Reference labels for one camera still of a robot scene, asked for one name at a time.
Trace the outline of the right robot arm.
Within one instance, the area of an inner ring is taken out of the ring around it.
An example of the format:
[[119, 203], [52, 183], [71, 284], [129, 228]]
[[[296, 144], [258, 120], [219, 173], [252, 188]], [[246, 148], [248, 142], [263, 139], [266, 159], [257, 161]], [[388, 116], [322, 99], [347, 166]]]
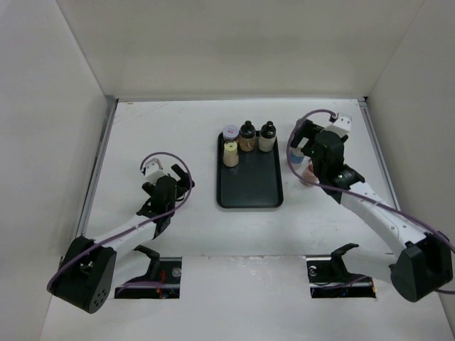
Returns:
[[332, 277], [338, 281], [357, 274], [378, 278], [409, 302], [440, 292], [454, 278], [454, 245], [426, 223], [386, 205], [365, 178], [345, 164], [347, 122], [342, 117], [322, 127], [300, 119], [287, 144], [290, 156], [290, 150], [306, 141], [301, 152], [312, 160], [318, 179], [314, 185], [359, 217], [392, 252], [381, 259], [360, 251], [356, 243], [345, 244], [331, 253]]

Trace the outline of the black-cap white powder bottle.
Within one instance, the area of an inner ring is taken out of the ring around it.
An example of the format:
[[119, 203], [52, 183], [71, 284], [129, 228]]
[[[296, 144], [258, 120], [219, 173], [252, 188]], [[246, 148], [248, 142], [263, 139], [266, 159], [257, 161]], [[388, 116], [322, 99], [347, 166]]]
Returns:
[[277, 129], [272, 121], [267, 121], [259, 131], [259, 150], [269, 152], [276, 141]]

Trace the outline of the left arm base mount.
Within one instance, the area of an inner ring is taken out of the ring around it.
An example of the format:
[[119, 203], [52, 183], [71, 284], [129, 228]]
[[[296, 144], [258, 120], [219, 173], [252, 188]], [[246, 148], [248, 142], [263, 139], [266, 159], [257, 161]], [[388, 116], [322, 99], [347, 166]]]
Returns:
[[183, 260], [162, 257], [139, 245], [122, 259], [114, 273], [116, 299], [178, 299], [181, 292]]

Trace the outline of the black-cap brown spice bottle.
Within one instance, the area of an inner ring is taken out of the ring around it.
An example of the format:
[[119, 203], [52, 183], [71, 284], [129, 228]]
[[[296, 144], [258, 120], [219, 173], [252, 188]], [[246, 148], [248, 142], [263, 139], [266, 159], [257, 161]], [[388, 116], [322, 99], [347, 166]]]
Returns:
[[245, 121], [240, 127], [238, 141], [240, 149], [244, 152], [250, 152], [255, 148], [256, 129], [251, 121]]

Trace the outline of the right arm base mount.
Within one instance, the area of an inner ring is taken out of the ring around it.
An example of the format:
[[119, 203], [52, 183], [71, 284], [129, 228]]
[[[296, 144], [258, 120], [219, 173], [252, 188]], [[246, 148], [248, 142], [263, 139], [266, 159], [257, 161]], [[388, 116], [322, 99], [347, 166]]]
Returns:
[[328, 298], [376, 298], [373, 279], [348, 271], [343, 260], [355, 243], [345, 244], [329, 255], [306, 257], [310, 296], [314, 299]]

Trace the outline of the yellow-cap beige spice bottle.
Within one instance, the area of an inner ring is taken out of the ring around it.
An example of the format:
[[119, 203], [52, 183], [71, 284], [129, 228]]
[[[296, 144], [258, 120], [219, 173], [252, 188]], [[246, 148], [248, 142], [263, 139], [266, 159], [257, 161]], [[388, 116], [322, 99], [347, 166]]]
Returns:
[[228, 168], [233, 168], [239, 163], [236, 141], [226, 141], [223, 145], [223, 163]]

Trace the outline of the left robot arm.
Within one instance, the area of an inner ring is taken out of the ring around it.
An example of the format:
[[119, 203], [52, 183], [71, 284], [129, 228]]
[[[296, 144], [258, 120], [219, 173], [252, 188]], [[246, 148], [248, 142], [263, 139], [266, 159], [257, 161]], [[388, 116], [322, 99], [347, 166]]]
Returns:
[[174, 164], [171, 170], [176, 178], [161, 169], [151, 174], [144, 168], [142, 173], [153, 178], [141, 187], [149, 196], [146, 202], [130, 221], [110, 233], [94, 239], [75, 238], [49, 280], [47, 292], [86, 313], [96, 313], [111, 291], [117, 261], [132, 251], [147, 257], [136, 264], [134, 282], [154, 282], [159, 277], [160, 256], [144, 244], [164, 233], [195, 186], [187, 165]]

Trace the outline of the silver-lid blue-label jar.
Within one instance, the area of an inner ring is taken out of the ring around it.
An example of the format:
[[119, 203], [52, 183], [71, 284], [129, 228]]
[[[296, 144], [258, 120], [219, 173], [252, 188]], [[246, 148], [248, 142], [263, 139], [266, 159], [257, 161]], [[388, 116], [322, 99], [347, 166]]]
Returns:
[[290, 162], [293, 167], [298, 168], [304, 161], [305, 155], [302, 151], [303, 146], [295, 142], [291, 142], [290, 145]]

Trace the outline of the pink-cap spice bottle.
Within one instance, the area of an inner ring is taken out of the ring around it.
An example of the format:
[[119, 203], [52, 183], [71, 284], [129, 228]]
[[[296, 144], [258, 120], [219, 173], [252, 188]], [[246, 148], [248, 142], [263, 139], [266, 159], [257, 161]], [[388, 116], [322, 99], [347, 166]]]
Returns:
[[314, 167], [312, 160], [309, 160], [308, 165], [305, 167], [304, 171], [301, 174], [302, 179], [300, 182], [306, 187], [313, 187], [315, 184], [319, 183], [318, 178], [314, 174]]

